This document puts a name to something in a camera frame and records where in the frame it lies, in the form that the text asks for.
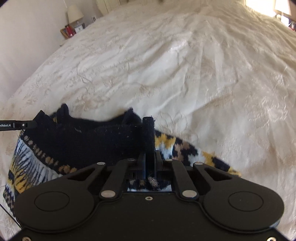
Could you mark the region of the white table lamp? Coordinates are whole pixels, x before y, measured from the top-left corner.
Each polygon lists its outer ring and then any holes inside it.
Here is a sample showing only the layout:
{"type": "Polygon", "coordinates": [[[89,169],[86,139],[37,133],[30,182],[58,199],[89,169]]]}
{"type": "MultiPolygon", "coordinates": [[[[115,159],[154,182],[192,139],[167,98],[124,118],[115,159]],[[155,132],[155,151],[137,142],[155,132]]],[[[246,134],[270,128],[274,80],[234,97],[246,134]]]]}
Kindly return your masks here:
{"type": "Polygon", "coordinates": [[[67,16],[70,24],[75,23],[84,17],[81,10],[75,4],[67,8],[67,16]]]}

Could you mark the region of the small alarm clock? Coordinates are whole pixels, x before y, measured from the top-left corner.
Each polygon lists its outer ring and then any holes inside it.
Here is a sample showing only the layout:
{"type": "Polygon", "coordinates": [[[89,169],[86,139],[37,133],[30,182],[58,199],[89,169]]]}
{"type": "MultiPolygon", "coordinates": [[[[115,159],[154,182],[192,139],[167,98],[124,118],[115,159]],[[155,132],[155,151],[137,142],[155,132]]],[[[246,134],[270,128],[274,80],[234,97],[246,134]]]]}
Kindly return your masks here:
{"type": "Polygon", "coordinates": [[[81,32],[82,30],[84,30],[84,27],[85,27],[85,24],[84,23],[81,23],[81,24],[76,25],[74,27],[75,33],[81,32]]]}

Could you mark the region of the patterned knit sweater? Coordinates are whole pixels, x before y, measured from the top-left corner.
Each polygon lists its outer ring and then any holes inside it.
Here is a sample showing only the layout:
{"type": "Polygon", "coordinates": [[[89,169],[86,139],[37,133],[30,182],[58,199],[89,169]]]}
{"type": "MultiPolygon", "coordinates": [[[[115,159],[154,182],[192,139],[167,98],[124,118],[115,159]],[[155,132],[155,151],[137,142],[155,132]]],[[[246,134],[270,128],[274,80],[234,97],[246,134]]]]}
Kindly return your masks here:
{"type": "Polygon", "coordinates": [[[63,104],[52,115],[40,111],[37,127],[22,131],[14,150],[3,197],[14,210],[16,198],[25,190],[80,169],[104,162],[150,157],[158,151],[162,159],[175,159],[185,166],[202,162],[240,176],[227,163],[179,137],[158,131],[154,119],[141,118],[133,109],[107,121],[73,118],[63,104]]]}

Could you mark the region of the white embroidered bedspread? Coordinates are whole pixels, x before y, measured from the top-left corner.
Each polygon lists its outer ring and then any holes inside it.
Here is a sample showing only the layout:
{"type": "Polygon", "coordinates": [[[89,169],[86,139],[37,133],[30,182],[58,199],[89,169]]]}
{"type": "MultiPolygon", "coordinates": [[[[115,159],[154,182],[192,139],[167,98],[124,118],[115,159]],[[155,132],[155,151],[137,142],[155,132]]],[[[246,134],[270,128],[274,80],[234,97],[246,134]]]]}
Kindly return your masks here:
{"type": "Polygon", "coordinates": [[[134,1],[68,40],[1,108],[29,120],[128,108],[214,154],[285,203],[295,238],[295,33],[242,1],[134,1]]]}

